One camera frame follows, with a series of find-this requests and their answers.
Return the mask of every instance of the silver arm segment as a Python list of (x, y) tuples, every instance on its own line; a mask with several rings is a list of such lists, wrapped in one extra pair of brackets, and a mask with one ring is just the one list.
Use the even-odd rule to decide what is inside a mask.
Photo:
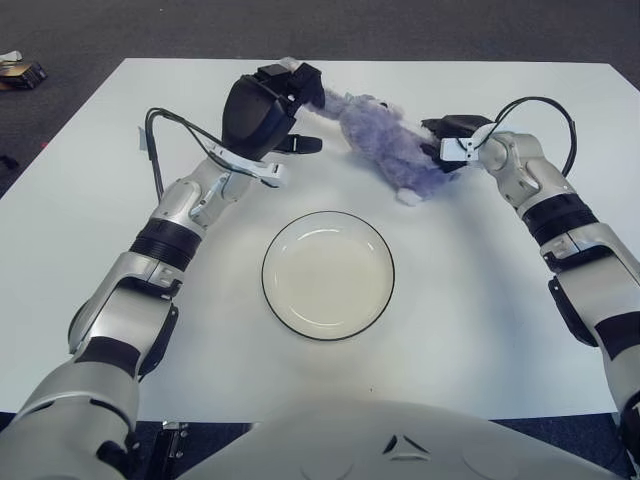
[(495, 134), (479, 161), (556, 274), (549, 289), (567, 326), (602, 351), (622, 439), (640, 460), (640, 263), (545, 159), (535, 137)]
[(73, 357), (40, 383), (0, 435), (3, 479), (130, 475), (139, 376), (164, 355), (178, 318), (171, 299), (195, 248), (251, 180), (207, 159), (169, 187), (131, 250), (74, 318)]

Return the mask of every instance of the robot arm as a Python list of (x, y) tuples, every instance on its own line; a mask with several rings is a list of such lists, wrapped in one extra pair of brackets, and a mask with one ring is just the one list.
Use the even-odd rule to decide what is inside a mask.
[(458, 125), (470, 118), (475, 133), (443, 139), (442, 159), (479, 161), (540, 245), (555, 274), (549, 291), (567, 327), (602, 352), (622, 441), (640, 463), (640, 263), (546, 160), (535, 137), (496, 133), (485, 140), (493, 124), (465, 117)]
[[(0, 435), (6, 479), (115, 480), (131, 475), (139, 380), (161, 361), (178, 319), (172, 299), (207, 228), (253, 179), (286, 183), (286, 170), (259, 160), (273, 149), (300, 151), (287, 134), (308, 101), (322, 103), (320, 72), (279, 65), (233, 86), (222, 142), (160, 199), (129, 251), (117, 259), (69, 328), (73, 356), (51, 372)], [(318, 143), (311, 141), (317, 149)]]

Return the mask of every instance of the stuffed toy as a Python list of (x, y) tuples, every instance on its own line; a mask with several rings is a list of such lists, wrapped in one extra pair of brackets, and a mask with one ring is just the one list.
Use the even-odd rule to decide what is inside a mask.
[[(295, 59), (282, 64), (295, 69)], [(415, 206), (431, 197), (439, 187), (457, 178), (457, 172), (446, 172), (433, 161), (438, 156), (440, 141), (426, 128), (402, 121), (402, 111), (371, 95), (340, 95), (324, 88), (325, 105), (306, 108), (318, 115), (336, 120), (351, 148), (378, 165), (396, 190), (396, 197)]]

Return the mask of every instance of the white table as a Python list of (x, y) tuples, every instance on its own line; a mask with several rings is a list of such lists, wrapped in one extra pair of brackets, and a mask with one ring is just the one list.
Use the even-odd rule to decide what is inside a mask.
[[(266, 63), (125, 60), (0, 201), (0, 410), (17, 410), (68, 358), (69, 320), (154, 207), (137, 130), (146, 110), (164, 106), (220, 132), (229, 87)], [(494, 116), (525, 95), (557, 99), (578, 128), (570, 181), (640, 253), (640, 95), (610, 66), (312, 63), (326, 85), (401, 105), (416, 122)], [(564, 161), (567, 129), (554, 110), (527, 104), (510, 122), (537, 135), (550, 160)], [(202, 154), (179, 126), (157, 123), (168, 182)], [(428, 403), (486, 418), (614, 409), (599, 352), (564, 326), (536, 243), (488, 175), (468, 170), (410, 208), (375, 168), (349, 154), (337, 125), (304, 113), (296, 131), (323, 137), (323, 152), (288, 157), (286, 190), (254, 185), (210, 229), (177, 298), (181, 317), (165, 360), (142, 384), (141, 419), (259, 421), (322, 395)], [(272, 237), (325, 209), (374, 225), (397, 269), (383, 317), (338, 343), (293, 334), (260, 288)]]

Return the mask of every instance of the white plate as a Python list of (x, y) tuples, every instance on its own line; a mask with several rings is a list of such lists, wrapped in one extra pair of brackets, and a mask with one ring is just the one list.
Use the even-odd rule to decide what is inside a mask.
[(317, 340), (362, 332), (386, 308), (393, 259), (380, 234), (341, 212), (316, 212), (284, 227), (267, 249), (262, 287), (276, 316)]

